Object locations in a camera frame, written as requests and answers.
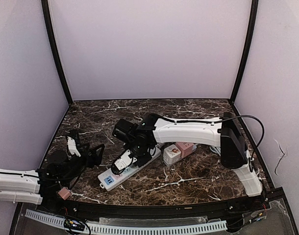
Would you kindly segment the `white multicolour power strip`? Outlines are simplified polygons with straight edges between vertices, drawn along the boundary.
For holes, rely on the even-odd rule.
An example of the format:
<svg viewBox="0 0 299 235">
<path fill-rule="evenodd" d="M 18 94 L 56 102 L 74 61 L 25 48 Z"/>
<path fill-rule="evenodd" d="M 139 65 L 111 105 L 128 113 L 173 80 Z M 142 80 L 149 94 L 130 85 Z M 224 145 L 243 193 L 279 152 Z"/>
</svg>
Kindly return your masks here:
<svg viewBox="0 0 299 235">
<path fill-rule="evenodd" d="M 157 159 L 161 155 L 161 148 L 164 144 L 158 143 L 155 149 L 150 150 L 151 160 L 148 161 L 143 166 L 138 167 L 135 163 L 127 167 L 121 174 L 115 175 L 111 169 L 104 171 L 100 175 L 98 175 L 98 179 L 100 181 L 100 187 L 102 189 L 106 189 L 107 191 L 111 191 L 115 187 L 119 186 L 121 183 L 135 175 L 137 172 L 145 168 L 147 165 L 152 163 L 155 159 Z"/>
</svg>

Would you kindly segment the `white cube socket adapter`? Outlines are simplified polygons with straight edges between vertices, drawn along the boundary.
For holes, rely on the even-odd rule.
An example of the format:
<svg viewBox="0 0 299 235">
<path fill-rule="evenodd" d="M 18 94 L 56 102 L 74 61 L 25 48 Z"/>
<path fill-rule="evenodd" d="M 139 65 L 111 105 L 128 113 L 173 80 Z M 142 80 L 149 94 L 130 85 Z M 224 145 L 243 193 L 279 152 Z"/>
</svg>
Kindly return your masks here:
<svg viewBox="0 0 299 235">
<path fill-rule="evenodd" d="M 181 158 L 181 151 L 175 144 L 172 144 L 164 148 L 163 161 L 166 166 L 171 166 L 175 164 L 180 160 L 180 158 Z"/>
</svg>

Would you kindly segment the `pink cube socket adapter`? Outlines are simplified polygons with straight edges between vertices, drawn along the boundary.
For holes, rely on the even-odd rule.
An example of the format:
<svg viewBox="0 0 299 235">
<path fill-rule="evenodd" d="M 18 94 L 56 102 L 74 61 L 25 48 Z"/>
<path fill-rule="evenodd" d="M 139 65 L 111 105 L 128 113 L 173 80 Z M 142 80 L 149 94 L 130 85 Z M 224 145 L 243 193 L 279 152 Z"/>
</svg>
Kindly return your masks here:
<svg viewBox="0 0 299 235">
<path fill-rule="evenodd" d="M 176 147 L 181 152 L 181 158 L 185 158 L 195 152 L 197 146 L 193 143 L 187 143 L 187 142 L 176 142 Z"/>
</svg>

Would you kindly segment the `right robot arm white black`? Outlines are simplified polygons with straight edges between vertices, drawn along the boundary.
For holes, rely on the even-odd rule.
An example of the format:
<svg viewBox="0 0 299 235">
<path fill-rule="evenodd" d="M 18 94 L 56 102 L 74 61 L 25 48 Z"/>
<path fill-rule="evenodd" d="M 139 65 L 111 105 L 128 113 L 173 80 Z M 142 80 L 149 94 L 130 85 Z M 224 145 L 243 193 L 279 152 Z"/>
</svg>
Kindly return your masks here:
<svg viewBox="0 0 299 235">
<path fill-rule="evenodd" d="M 159 143 L 204 144 L 220 148 L 221 164 L 235 172 L 247 196 L 259 196 L 263 192 L 263 184 L 255 173 L 253 157 L 235 120 L 231 113 L 208 119 L 149 114 L 139 124 L 120 119 L 112 135 L 124 142 L 124 152 L 113 161 L 111 171 L 119 175 L 132 164 L 142 167 L 152 159 L 150 150 Z"/>
</svg>

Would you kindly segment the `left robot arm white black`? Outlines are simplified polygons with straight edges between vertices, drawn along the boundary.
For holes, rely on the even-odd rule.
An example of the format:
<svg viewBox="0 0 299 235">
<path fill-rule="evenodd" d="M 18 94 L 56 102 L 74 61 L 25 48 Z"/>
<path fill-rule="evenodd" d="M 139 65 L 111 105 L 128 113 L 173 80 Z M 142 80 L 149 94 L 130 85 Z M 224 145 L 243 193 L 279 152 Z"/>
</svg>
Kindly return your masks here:
<svg viewBox="0 0 299 235">
<path fill-rule="evenodd" d="M 94 148 L 85 144 L 78 150 L 80 156 L 58 149 L 47 157 L 46 166 L 37 170 L 0 168 L 0 201 L 40 205 L 57 198 L 66 200 L 84 171 L 101 164 L 104 149 L 104 144 Z"/>
</svg>

